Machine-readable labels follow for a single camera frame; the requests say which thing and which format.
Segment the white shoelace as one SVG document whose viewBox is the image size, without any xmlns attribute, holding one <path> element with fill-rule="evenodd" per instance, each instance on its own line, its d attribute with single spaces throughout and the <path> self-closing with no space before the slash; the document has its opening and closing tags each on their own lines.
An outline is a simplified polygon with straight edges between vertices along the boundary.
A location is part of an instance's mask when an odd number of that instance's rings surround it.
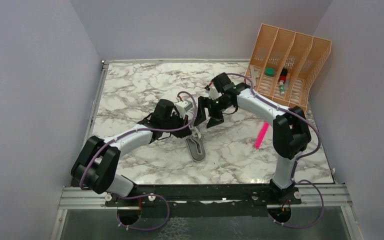
<svg viewBox="0 0 384 240">
<path fill-rule="evenodd" d="M 198 141 L 202 138 L 202 134 L 200 132 L 200 129 L 198 127 L 193 127 L 191 130 L 191 136 L 190 138 L 194 141 Z"/>
</svg>

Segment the grey canvas sneaker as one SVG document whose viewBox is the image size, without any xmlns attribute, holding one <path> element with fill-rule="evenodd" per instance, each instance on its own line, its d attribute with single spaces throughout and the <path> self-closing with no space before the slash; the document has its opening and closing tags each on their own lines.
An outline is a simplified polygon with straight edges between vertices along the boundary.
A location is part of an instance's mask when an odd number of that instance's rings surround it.
<svg viewBox="0 0 384 240">
<path fill-rule="evenodd" d="M 206 152 L 204 149 L 203 139 L 195 141 L 191 139 L 191 136 L 185 138 L 186 145 L 189 149 L 190 156 L 195 162 L 202 162 L 206 157 Z"/>
</svg>

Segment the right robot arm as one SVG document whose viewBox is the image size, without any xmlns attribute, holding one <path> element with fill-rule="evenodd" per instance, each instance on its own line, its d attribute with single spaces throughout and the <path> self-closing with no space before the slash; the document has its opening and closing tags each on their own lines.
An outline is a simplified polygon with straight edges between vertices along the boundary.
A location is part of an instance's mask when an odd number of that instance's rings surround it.
<svg viewBox="0 0 384 240">
<path fill-rule="evenodd" d="M 207 122 L 211 128 L 224 122 L 224 110 L 235 107 L 250 112 L 272 128 L 272 146 L 277 153 L 274 175 L 269 182 L 269 199 L 280 204 L 286 200 L 295 186 L 298 160 L 303 157 L 312 140 L 310 123 L 302 108 L 287 108 L 257 93 L 252 80 L 235 84 L 231 73 L 220 73 L 210 84 L 219 94 L 215 99 L 200 96 L 195 125 Z"/>
</svg>

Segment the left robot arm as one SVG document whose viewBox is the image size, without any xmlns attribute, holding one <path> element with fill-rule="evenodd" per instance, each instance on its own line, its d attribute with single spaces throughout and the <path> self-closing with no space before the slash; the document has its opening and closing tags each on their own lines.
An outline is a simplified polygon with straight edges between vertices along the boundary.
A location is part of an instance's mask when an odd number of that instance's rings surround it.
<svg viewBox="0 0 384 240">
<path fill-rule="evenodd" d="M 71 176 L 82 189 L 97 194 L 117 194 L 124 205 L 132 205 L 137 200 L 135 183 L 116 174 L 120 158 L 157 141 L 163 133 L 176 138 L 190 136 L 192 130 L 189 125 L 194 121 L 195 106 L 194 100 L 174 103 L 161 99 L 152 113 L 128 131 L 105 139 L 91 136 L 80 151 L 70 171 Z"/>
</svg>

